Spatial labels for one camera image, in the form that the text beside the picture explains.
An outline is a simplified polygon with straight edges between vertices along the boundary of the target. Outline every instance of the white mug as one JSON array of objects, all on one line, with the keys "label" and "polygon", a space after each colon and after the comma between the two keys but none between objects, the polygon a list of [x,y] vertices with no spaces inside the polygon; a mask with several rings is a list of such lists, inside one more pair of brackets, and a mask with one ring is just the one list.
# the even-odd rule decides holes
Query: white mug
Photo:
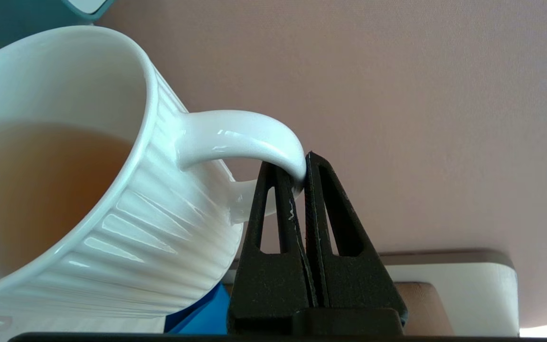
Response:
[{"label": "white mug", "polygon": [[[57,28],[2,48],[0,119],[133,142],[113,183],[70,232],[0,274],[3,309],[147,317],[182,310],[223,277],[250,212],[254,181],[235,182],[220,159],[279,165],[296,181],[295,194],[306,172],[287,126],[246,111],[187,114],[145,52],[108,28]],[[268,206],[273,212],[275,201]],[[4,261],[6,253],[0,248]]]}]

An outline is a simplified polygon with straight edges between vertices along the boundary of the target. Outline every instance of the brown liquid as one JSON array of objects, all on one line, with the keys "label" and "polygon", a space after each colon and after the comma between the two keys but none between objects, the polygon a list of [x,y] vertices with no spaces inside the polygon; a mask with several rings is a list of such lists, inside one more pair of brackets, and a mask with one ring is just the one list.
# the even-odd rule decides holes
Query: brown liquid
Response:
[{"label": "brown liquid", "polygon": [[0,123],[0,276],[38,257],[97,203],[132,145],[52,123]]}]

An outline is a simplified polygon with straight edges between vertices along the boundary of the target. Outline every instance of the white ceramic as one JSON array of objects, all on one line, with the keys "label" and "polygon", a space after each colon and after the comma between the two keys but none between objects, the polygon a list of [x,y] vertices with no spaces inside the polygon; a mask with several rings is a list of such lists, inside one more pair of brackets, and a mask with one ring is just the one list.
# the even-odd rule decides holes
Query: white ceramic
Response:
[{"label": "white ceramic", "polygon": [[234,182],[219,159],[272,162],[300,184],[304,154],[295,134],[265,115],[186,113],[145,52],[108,28],[57,28],[0,50],[0,118],[134,141],[85,218],[0,279],[0,308],[162,316],[213,288],[237,251],[255,185]]}]

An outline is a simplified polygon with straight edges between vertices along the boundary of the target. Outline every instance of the mug handle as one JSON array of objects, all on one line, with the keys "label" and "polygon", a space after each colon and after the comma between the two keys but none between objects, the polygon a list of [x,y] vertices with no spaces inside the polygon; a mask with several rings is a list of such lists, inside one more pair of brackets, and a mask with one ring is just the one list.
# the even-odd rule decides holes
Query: mug handle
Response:
[{"label": "mug handle", "polygon": [[[272,117],[250,111],[214,110],[183,116],[176,156],[181,170],[223,158],[269,162],[294,179],[295,197],[302,190],[306,173],[305,155],[295,133]],[[256,180],[232,183],[232,223],[248,221],[255,187]],[[270,192],[265,214],[274,212],[275,194]]]}]

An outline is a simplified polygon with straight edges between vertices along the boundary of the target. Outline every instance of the blue object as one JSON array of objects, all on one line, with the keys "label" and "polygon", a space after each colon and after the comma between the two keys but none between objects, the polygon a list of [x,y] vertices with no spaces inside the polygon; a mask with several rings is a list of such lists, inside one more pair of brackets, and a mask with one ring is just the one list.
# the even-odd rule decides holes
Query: blue object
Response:
[{"label": "blue object", "polygon": [[191,335],[226,335],[229,294],[219,283],[192,306],[166,317],[164,331]]},{"label": "blue object", "polygon": [[84,13],[69,0],[0,0],[0,48],[35,33],[63,26],[91,24],[113,0]]}]

